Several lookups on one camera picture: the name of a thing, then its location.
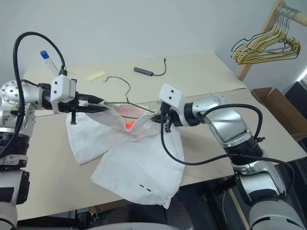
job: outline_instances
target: wire hanger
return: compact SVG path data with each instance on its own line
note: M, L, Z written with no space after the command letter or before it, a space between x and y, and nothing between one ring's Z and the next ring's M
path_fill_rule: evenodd
M297 10L288 6L278 7L275 13L275 24L272 29L268 32L257 34L250 40L241 39L238 41L232 48L232 58L239 65L296 58L300 52L301 45L294 38L286 36L291 18L297 12ZM283 43L283 46L267 49L277 43Z
M128 91L125 93L125 96L126 96L126 101L125 101L125 102L108 102L108 101L106 101L106 102L105 102L106 104L131 104L131 105L133 105L133 106L135 106L135 107L138 107L138 108L140 108L140 109L143 109L143 110L146 110L146 111L148 111L148 112L154 113L154 111L152 111L152 110L150 110L150 109L146 109L146 108L144 108L144 107L141 107L141 106L139 106L139 105L137 105L137 104L134 104L134 103L131 103L131 102L129 101L128 93L129 93L130 90L131 90L131 86L130 86L129 82L127 82L125 79L123 79L123 78L121 78L121 77L113 77L113 76L107 77L103 82L107 82L110 78L116 78L116 79L122 80L123 82L125 82L125 83L129 86L129 89L128 89Z

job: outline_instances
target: black cable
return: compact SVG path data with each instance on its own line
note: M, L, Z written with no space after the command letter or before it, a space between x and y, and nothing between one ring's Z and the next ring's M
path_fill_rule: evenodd
M286 163L286 162L281 161L281 160L273 159L273 158L256 157L256 156L241 155L241 154L223 154L223 155L220 155L220 156L217 156L217 157L213 157L211 159L208 159L208 160L205 160L205 161L201 161L201 162L185 162L185 161L181 161L181 160L177 159L176 157L174 157L168 151L168 149L167 149L167 147L165 145L165 142L164 142L164 123L163 122L161 122L161 132L160 133L161 133L162 146L163 146L165 152L168 154L168 156L170 156L170 158L172 158L173 160L177 161L178 163L181 163L181 164L184 164L184 165L196 166L196 165L207 164L207 163L210 163L212 161L216 161L216 160L219 160L219 159L222 159L222 158L225 158L225 157L242 157L242 158L245 158L245 159L253 159L253 160L257 160L257 161L271 161L271 162L274 162L274 163L282 164L282 165L288 167L291 170L292 177L291 177L289 185L287 186L287 189L286 189L286 198L285 199L288 198L289 192L293 188L295 172L294 172L293 167L289 163Z
M153 73L154 76L162 76L162 75L164 75L166 73L166 63L165 62L166 62L166 58L164 58L164 66L165 66L164 73L162 73L162 74L154 74Z
M17 115L17 119L16 119L16 124L15 124L15 131L14 134L12 135L11 139L8 141L8 143L6 144L6 146L3 148L1 155L5 154L5 152L9 149L9 147L11 146L11 144L15 141L15 139L18 136L18 133L21 129L21 126L23 125L24 122L24 114L25 114L25 105L24 105L24 91L22 88L22 81L20 80L20 75L19 75L19 69L18 69L18 47L19 44L21 42L21 40L27 36L39 36L43 39L45 39L47 42L49 42L52 47L56 50L56 52L58 53L61 62L62 62L62 66L61 66L61 70L65 69L65 61L63 58L63 55L61 54L60 50L57 48L57 46L46 36L37 33L37 32L25 32L21 35L18 36L18 38L15 41L14 44L14 48L13 48L13 67L14 67L14 73L15 73L15 79L16 79L16 83L18 86L18 94L19 94L19 108L18 108L18 115Z
M260 133L261 130L261 126L262 126L262 112L260 109L258 109L257 107L254 107L250 104L223 104L223 105L218 105L216 107L213 107L209 110L207 110L204 114L201 115L201 119L203 120L209 113L211 113L214 110L218 110L218 109L224 109L224 108L246 108L246 109L251 109L254 110L257 114L258 114L258 125L257 125L257 129L254 135L254 139L256 139Z
M26 80L26 79L21 79L21 82L27 82L30 85L38 86L37 84L35 84L35 83L33 83L33 82L29 81L29 80Z

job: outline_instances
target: clothes rack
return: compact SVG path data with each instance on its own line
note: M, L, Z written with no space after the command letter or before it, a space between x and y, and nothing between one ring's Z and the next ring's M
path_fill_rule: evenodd
M272 6L272 8L269 12L269 15L268 15L260 33L264 33L266 31L269 31L272 28L272 26L274 24L274 12L275 12L276 8L281 6L281 5L286 5L285 1L279 0L279 1L277 1L273 4L273 6ZM307 15L304 15L304 14L299 12L299 13L296 13L294 15L292 20L307 27ZM246 77L246 75L247 75L248 71L250 70L251 66L252 66L251 64L243 65L242 69L240 70L240 72L237 76L237 78L240 81L244 80L244 78Z

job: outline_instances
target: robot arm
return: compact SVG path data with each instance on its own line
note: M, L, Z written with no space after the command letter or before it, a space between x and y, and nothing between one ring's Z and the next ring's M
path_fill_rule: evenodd
M225 104L223 97L211 95L194 102L186 102L182 92L165 84L158 102L162 104L161 114L167 117L166 132L170 132L172 123L175 126L208 124L227 154L267 157L237 111L224 108L206 114L206 111ZM305 229L298 214L285 201L287 190L272 162L240 156L230 157L230 160L241 197L251 206L250 229Z
M71 112L73 125L76 124L76 112L95 113L107 109L98 105L103 99L78 93L76 80L69 79L65 75L55 78L51 85L35 85L23 81L22 88L26 104L24 121L18 136L5 153L2 150L14 134L17 123L19 93L14 80L7 82L0 89L0 228L2 221L16 228L16 205L27 200L30 173L21 168L27 165L26 153L35 124L35 110L53 110L54 113ZM79 106L80 101L88 102L88 106Z

